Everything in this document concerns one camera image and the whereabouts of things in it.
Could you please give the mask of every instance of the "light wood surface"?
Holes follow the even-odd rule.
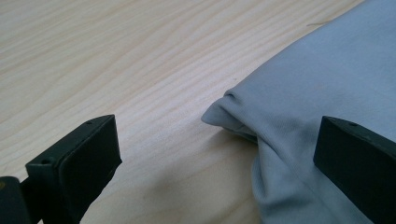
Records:
[[[123,164],[82,223],[258,223],[257,147],[221,95],[360,1],[0,1],[0,175],[115,114]]]

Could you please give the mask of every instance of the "crumpled cloth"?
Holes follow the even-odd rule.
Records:
[[[258,144],[262,223],[372,223],[313,163],[322,116],[396,141],[396,1],[366,1],[301,38],[204,113]]]

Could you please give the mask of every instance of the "wood grain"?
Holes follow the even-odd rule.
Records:
[[[359,2],[1,1],[0,175],[115,114],[123,164],[82,223],[258,223],[256,146],[200,117]]]

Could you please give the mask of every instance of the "folded fabric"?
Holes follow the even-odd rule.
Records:
[[[396,1],[366,1],[227,91],[206,123],[257,142],[262,223],[372,223],[313,163],[322,116],[396,141]]]

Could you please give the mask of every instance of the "light blue fabric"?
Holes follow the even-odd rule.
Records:
[[[313,163],[322,116],[396,141],[396,1],[366,1],[284,49],[202,120],[259,146],[262,223],[371,223]]]

